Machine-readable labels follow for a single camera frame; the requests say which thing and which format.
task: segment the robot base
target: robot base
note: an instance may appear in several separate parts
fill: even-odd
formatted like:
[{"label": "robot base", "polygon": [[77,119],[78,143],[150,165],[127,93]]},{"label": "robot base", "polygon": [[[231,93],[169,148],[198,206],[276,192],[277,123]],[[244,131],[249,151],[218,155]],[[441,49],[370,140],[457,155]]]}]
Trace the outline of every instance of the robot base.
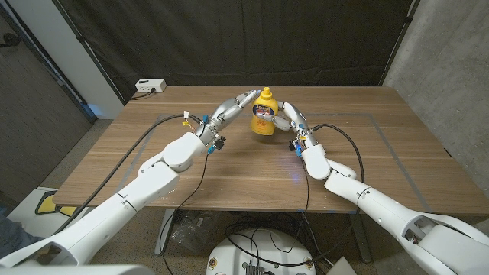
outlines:
[{"label": "robot base", "polygon": [[[273,229],[269,231],[268,228],[259,228],[258,230],[256,228],[249,228],[240,231],[239,233],[248,236],[249,238],[253,235],[253,241],[255,241],[258,246],[259,257],[261,258],[284,264],[300,263],[312,258],[311,253],[309,253],[309,251],[298,241],[295,242],[293,249],[289,253],[282,252],[289,251],[295,240],[281,231]],[[270,233],[273,242],[282,251],[279,251],[274,246],[272,238],[270,238]],[[240,235],[232,235],[230,238],[246,251],[255,255],[257,254],[257,248],[251,243],[250,239]],[[298,267],[274,267],[273,264],[265,263],[262,260],[257,264],[257,259],[255,257],[251,258],[250,264],[250,257],[250,255],[234,246],[228,239],[225,239],[214,248],[209,256],[206,275],[247,275],[246,266],[250,266],[248,267],[248,272],[250,272],[251,269],[255,269],[252,274],[263,274],[264,272],[271,271],[277,275],[316,275],[316,269],[314,268],[313,263]],[[263,267],[263,269],[254,268],[256,266]]]}]

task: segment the mustard bottle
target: mustard bottle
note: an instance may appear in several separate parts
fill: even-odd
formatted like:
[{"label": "mustard bottle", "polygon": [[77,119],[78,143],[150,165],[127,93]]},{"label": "mustard bottle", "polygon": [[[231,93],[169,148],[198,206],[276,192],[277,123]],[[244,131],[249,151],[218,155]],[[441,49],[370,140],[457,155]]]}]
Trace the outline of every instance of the mustard bottle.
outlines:
[{"label": "mustard bottle", "polygon": [[272,98],[269,87],[265,87],[260,97],[253,102],[253,117],[251,118],[251,130],[257,134],[272,135],[274,123],[257,117],[257,113],[264,115],[276,115],[278,113],[277,100]]}]

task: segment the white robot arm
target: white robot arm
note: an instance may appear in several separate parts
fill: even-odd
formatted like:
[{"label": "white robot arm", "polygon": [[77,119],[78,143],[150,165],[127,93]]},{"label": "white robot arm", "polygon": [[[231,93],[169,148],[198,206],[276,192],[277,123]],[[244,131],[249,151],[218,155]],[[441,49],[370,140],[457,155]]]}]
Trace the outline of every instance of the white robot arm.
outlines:
[{"label": "white robot arm", "polygon": [[0,267],[39,265],[37,252],[53,247],[57,255],[48,264],[78,266],[90,262],[95,253],[139,210],[175,188],[179,179],[177,172],[187,170],[192,165],[193,157],[205,152],[207,145],[211,144],[209,153],[224,145],[225,139],[219,137],[219,131],[237,118],[259,92],[246,92],[223,102],[196,129],[195,134],[185,133],[143,163],[138,177],[125,188],[64,231],[3,257]]},{"label": "white robot arm", "polygon": [[263,117],[280,129],[293,129],[297,139],[290,149],[302,156],[308,174],[326,180],[325,188],[358,205],[388,231],[429,274],[487,274],[489,237],[469,224],[446,215],[413,211],[355,179],[349,167],[325,157],[306,119],[293,105],[279,102],[290,126],[278,117]]}]

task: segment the mustard bottle label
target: mustard bottle label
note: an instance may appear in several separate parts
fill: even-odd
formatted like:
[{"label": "mustard bottle label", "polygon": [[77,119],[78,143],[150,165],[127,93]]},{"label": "mustard bottle label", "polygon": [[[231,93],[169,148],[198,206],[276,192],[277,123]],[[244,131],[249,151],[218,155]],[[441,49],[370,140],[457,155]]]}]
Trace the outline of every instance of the mustard bottle label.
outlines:
[{"label": "mustard bottle label", "polygon": [[253,106],[253,115],[261,114],[261,115],[275,115],[274,110],[270,107],[258,105]]}]

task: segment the black curtain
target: black curtain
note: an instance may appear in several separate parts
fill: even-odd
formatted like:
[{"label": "black curtain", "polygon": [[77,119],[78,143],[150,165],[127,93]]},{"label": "black curtain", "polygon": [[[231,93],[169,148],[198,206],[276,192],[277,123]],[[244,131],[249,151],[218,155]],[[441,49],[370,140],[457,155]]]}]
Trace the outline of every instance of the black curtain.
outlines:
[{"label": "black curtain", "polygon": [[376,86],[410,3],[60,0],[126,101],[139,79],[152,78]]}]

